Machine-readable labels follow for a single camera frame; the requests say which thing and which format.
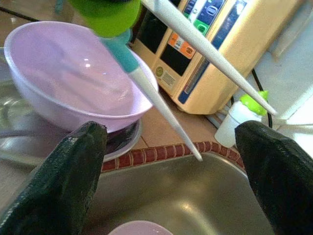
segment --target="green bottle cap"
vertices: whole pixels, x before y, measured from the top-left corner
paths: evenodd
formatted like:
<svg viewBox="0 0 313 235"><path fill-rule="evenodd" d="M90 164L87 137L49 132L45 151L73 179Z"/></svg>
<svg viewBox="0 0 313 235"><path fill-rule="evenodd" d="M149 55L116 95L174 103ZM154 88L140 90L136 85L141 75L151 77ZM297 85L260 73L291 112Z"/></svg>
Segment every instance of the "green bottle cap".
<svg viewBox="0 0 313 235"><path fill-rule="evenodd" d="M140 0L69 0L98 36L112 38L133 26L140 12Z"/></svg>
<svg viewBox="0 0 313 235"><path fill-rule="evenodd" d="M268 91L259 91L258 92L260 96L262 96L263 99L266 101L268 100ZM252 99L248 94L243 95L239 99L243 105L247 106L249 110L252 112L264 116L267 111L258 104L254 99Z"/></svg>

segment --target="appliance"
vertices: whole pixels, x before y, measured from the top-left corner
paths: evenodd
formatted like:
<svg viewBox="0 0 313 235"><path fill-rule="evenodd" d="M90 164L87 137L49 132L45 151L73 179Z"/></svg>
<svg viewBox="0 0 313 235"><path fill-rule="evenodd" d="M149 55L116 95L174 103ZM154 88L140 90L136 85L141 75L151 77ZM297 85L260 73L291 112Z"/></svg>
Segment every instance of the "appliance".
<svg viewBox="0 0 313 235"><path fill-rule="evenodd" d="M275 0L172 0L185 17L246 77L301 4ZM133 50L179 108L213 114L237 86L177 33L146 13Z"/></svg>

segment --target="red tile trim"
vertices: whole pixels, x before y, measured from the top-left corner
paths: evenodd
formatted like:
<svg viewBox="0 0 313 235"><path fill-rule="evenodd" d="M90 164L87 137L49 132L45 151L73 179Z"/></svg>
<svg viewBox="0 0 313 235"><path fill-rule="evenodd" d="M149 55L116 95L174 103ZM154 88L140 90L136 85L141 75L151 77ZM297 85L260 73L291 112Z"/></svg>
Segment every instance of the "red tile trim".
<svg viewBox="0 0 313 235"><path fill-rule="evenodd" d="M157 159L157 150L156 148L146 148L143 150L146 156L145 163L154 162Z"/></svg>
<svg viewBox="0 0 313 235"><path fill-rule="evenodd" d="M221 146L220 147L220 151L219 151L219 154L223 155L224 157L226 157L228 155L228 151L229 149L224 147L224 146Z"/></svg>
<svg viewBox="0 0 313 235"><path fill-rule="evenodd" d="M118 168L129 167L132 165L132 157L130 152L119 157Z"/></svg>
<svg viewBox="0 0 313 235"><path fill-rule="evenodd" d="M131 151L133 165L141 165L144 163L144 152L142 149Z"/></svg>
<svg viewBox="0 0 313 235"><path fill-rule="evenodd" d="M155 149L156 149L156 160L157 161L165 160L167 156L166 148L163 146Z"/></svg>
<svg viewBox="0 0 313 235"><path fill-rule="evenodd" d="M176 149L173 145L166 146L165 149L167 152L166 159L176 157Z"/></svg>
<svg viewBox="0 0 313 235"><path fill-rule="evenodd" d="M195 146L201 153L217 153L221 157L229 160L240 169L245 171L245 166L239 153L233 151L232 149L226 148L219 143L211 141L196 142ZM103 163L102 172L136 165L149 164L156 161L163 161L170 158L186 156L189 154L191 154L190 149L185 144L131 150L119 158Z"/></svg>

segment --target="plastic bottle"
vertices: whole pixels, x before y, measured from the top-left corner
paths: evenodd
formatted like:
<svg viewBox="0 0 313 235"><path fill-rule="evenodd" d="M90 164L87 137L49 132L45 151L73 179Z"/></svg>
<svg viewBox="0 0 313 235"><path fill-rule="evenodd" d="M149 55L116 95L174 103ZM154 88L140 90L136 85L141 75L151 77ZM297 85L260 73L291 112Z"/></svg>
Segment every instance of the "plastic bottle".
<svg viewBox="0 0 313 235"><path fill-rule="evenodd" d="M259 94L267 100L268 91L261 91ZM245 121L261 121L262 116L266 113L262 106L245 94L240 98L240 101L231 106L214 137L221 145L231 148L236 144L235 128Z"/></svg>

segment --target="pink bowl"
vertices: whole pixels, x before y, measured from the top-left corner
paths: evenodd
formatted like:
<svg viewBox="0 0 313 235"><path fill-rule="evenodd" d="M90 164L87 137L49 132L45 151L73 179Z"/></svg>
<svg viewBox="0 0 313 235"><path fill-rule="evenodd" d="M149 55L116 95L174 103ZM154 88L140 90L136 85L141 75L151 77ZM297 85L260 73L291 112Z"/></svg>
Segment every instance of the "pink bowl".
<svg viewBox="0 0 313 235"><path fill-rule="evenodd" d="M108 235L173 235L173 234L156 223L144 220L137 220L118 226Z"/></svg>
<svg viewBox="0 0 313 235"><path fill-rule="evenodd" d="M4 53L22 96L37 113L64 129L94 120L110 133L137 121L152 107L86 27L25 24L8 35ZM157 90L149 67L134 56Z"/></svg>

